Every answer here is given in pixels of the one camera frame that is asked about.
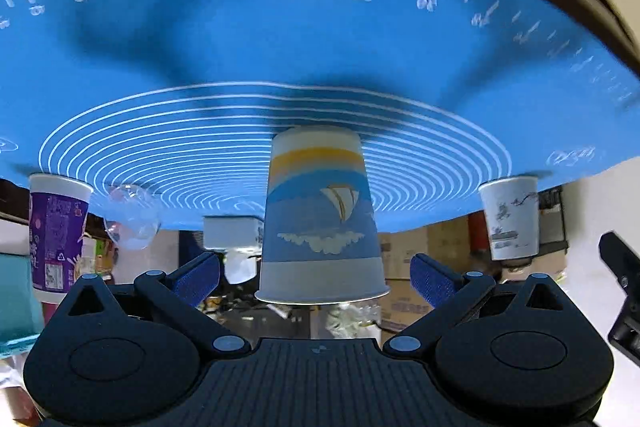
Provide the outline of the white blue-print paper cup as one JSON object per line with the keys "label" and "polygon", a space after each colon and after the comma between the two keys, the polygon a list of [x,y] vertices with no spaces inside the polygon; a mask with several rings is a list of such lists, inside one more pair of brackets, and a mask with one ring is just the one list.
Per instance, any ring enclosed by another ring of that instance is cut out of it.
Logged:
{"label": "white blue-print paper cup", "polygon": [[480,186],[491,259],[505,262],[539,251],[539,202],[536,176],[511,176]]}

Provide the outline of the sailboat print paper cup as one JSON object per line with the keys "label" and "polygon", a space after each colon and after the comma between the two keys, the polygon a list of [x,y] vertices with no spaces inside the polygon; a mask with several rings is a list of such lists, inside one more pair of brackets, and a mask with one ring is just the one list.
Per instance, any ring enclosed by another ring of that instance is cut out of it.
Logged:
{"label": "sailboat print paper cup", "polygon": [[257,299],[336,305],[389,290],[359,135],[314,126],[277,134]]}

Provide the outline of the clear plastic cup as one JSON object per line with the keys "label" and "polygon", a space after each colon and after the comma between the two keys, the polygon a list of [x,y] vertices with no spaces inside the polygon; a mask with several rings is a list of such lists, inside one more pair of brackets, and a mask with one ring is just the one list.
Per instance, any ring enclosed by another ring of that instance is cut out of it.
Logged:
{"label": "clear plastic cup", "polygon": [[143,251],[160,231],[160,204],[144,187],[113,186],[103,216],[108,237],[119,249]]}

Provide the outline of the purple tall paper cup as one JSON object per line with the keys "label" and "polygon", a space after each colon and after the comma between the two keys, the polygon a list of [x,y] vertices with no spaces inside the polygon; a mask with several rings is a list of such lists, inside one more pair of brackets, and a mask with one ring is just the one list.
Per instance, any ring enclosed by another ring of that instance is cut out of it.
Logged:
{"label": "purple tall paper cup", "polygon": [[29,177],[29,256],[40,303],[58,305],[75,283],[92,192],[65,176]]}

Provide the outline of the white tissue box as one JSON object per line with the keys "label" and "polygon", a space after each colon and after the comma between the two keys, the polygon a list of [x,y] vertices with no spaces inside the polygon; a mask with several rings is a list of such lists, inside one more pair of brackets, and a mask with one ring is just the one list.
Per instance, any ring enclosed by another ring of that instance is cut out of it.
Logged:
{"label": "white tissue box", "polygon": [[262,247],[264,221],[253,216],[205,217],[203,246],[212,251]]}

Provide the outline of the light blue storage box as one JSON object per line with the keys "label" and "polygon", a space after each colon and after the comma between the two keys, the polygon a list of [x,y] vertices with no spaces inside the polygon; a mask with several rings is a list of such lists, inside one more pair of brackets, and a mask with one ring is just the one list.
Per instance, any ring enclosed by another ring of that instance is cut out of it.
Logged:
{"label": "light blue storage box", "polygon": [[44,324],[28,258],[2,254],[0,277],[1,358],[5,359],[32,349]]}

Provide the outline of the blue silicone baking mat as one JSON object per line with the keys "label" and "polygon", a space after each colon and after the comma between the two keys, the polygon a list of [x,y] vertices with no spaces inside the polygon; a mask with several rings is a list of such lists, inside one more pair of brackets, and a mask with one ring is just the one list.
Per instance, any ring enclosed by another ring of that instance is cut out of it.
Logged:
{"label": "blue silicone baking mat", "polygon": [[165,227],[264,210],[273,135],[363,142],[375,218],[464,215],[639,153],[639,48],[608,0],[1,0],[1,176],[146,188]]}

